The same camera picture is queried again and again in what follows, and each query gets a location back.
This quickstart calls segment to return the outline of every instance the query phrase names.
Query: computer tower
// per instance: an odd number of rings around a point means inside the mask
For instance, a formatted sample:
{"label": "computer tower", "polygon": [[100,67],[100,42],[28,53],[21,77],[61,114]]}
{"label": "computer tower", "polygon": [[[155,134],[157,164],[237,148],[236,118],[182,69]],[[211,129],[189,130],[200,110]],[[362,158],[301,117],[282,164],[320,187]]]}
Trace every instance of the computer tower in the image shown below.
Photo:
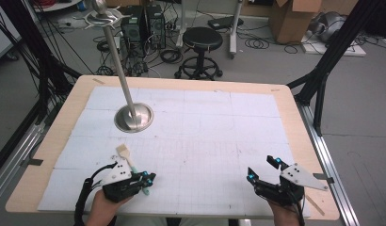
{"label": "computer tower", "polygon": [[166,48],[166,30],[163,10],[159,5],[146,7],[149,37],[153,49]]}
{"label": "computer tower", "polygon": [[121,30],[125,43],[139,42],[144,45],[148,34],[143,6],[127,6],[121,9],[121,13],[130,15],[130,17],[123,18],[121,21]]}

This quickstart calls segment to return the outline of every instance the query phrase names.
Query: table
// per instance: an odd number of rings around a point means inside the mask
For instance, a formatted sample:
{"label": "table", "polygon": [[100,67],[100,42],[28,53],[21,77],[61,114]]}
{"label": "table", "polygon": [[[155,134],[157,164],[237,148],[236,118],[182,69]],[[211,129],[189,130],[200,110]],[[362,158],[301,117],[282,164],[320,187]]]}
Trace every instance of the table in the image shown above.
{"label": "table", "polygon": [[[222,90],[243,93],[262,93],[274,96],[290,149],[299,164],[310,172],[322,172],[314,147],[299,115],[290,89],[284,85],[211,82],[156,78],[127,78],[131,88]],[[84,75],[78,79],[69,98],[57,115],[52,127],[35,154],[42,159],[40,166],[28,166],[19,184],[8,200],[6,209],[13,213],[38,213],[37,207],[47,187],[52,169],[64,149],[91,91],[97,86],[119,87],[118,77]],[[311,209],[310,219],[335,220],[339,217],[330,193],[306,189],[306,205]]]}
{"label": "table", "polygon": [[64,8],[68,8],[68,7],[72,7],[76,4],[78,4],[79,2],[81,2],[82,0],[72,0],[70,3],[55,3],[54,5],[48,7],[48,8],[34,8],[34,10],[36,12],[41,12],[41,11],[56,11],[56,10],[60,10],[60,9],[64,9]]}

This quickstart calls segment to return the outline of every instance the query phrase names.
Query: metal rail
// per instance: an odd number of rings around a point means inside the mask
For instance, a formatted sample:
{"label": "metal rail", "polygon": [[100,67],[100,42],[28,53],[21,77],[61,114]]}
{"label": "metal rail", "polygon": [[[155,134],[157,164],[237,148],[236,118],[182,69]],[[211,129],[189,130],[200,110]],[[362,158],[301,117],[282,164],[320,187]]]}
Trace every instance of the metal rail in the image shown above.
{"label": "metal rail", "polygon": [[343,183],[340,180],[340,176],[334,166],[333,160],[331,159],[328,147],[326,146],[325,139],[317,134],[316,129],[313,126],[314,114],[311,108],[309,106],[298,104],[298,110],[301,113],[303,121],[307,127],[307,131],[310,135],[323,171],[328,178],[333,178],[334,183],[330,184],[330,190],[334,196],[345,224],[347,226],[359,226],[360,223],[358,222],[351,202],[346,195]]}
{"label": "metal rail", "polygon": [[14,149],[8,161],[0,169],[0,197],[21,167],[23,161],[28,157],[29,153],[33,151],[35,145],[37,145],[43,131],[44,122],[39,125],[32,124]]}

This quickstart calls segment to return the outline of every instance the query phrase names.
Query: metal pole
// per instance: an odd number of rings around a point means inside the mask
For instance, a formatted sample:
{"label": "metal pole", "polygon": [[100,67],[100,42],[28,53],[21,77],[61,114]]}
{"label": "metal pole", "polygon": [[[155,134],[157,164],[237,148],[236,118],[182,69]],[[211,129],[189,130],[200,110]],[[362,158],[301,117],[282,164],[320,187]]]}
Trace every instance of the metal pole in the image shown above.
{"label": "metal pole", "polygon": [[113,57],[114,64],[116,66],[117,75],[120,79],[122,91],[128,104],[129,112],[131,113],[134,121],[137,121],[137,113],[135,111],[134,103],[132,102],[131,93],[129,92],[128,84],[126,83],[125,75],[123,74],[122,65],[118,56],[116,43],[114,42],[113,33],[110,26],[104,26],[105,38],[107,39],[108,48],[110,49],[111,56]]}

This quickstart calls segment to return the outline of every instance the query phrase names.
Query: white paper sheet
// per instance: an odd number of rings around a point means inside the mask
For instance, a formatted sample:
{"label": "white paper sheet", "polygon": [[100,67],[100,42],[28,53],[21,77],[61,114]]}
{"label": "white paper sheet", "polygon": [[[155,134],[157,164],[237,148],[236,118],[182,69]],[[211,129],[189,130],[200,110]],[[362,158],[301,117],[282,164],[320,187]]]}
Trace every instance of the white paper sheet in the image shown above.
{"label": "white paper sheet", "polygon": [[122,90],[94,89],[39,210],[73,211],[84,179],[114,163],[112,156],[123,143],[138,170],[157,174],[151,194],[140,192],[121,208],[123,213],[272,216],[246,179],[251,167],[262,180],[278,183],[280,172],[266,163],[269,154],[294,163],[272,95],[168,89],[131,89],[131,95],[135,103],[153,109],[153,124],[139,133],[123,133],[114,124],[115,113],[126,103]]}

